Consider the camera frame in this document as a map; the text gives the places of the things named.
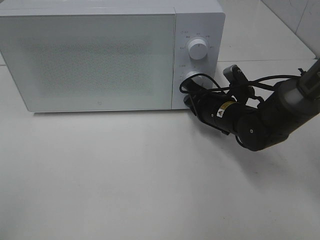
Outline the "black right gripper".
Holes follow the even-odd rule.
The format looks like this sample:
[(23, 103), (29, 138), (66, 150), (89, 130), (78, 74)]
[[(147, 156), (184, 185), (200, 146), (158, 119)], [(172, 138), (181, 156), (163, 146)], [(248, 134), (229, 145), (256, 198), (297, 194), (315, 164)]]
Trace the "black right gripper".
[(225, 135), (230, 134), (230, 117), (227, 113), (230, 97), (226, 93), (200, 90), (200, 85), (192, 78), (185, 79), (179, 91), (189, 94), (183, 102), (202, 123)]

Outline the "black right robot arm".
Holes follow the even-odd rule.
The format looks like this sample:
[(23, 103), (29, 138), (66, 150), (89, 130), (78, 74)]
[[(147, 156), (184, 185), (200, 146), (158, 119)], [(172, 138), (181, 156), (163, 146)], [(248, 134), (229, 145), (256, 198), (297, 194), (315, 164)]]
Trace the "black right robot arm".
[(200, 122), (233, 134), (253, 152), (285, 141), (320, 113), (320, 62), (300, 75), (271, 75), (249, 81), (237, 65), (223, 71), (228, 87), (204, 88), (187, 77), (179, 86), (184, 104)]

